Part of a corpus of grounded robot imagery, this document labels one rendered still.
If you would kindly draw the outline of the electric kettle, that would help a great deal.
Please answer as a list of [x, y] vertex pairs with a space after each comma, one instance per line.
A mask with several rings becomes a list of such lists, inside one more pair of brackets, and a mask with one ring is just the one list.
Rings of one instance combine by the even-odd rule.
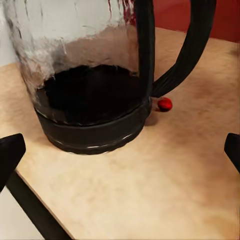
[[179, 56], [154, 81], [153, 0], [2, 0], [21, 76], [48, 140], [72, 154], [124, 147], [193, 71], [217, 0], [190, 0]]

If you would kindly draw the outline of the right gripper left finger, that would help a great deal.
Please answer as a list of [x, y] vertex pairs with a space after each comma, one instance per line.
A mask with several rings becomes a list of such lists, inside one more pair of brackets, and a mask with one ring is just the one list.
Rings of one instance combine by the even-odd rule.
[[0, 193], [26, 153], [22, 133], [0, 138]]

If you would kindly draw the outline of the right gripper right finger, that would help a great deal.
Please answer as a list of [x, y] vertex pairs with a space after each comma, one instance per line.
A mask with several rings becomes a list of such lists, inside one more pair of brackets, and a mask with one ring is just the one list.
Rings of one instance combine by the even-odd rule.
[[228, 133], [224, 151], [240, 173], [240, 135]]

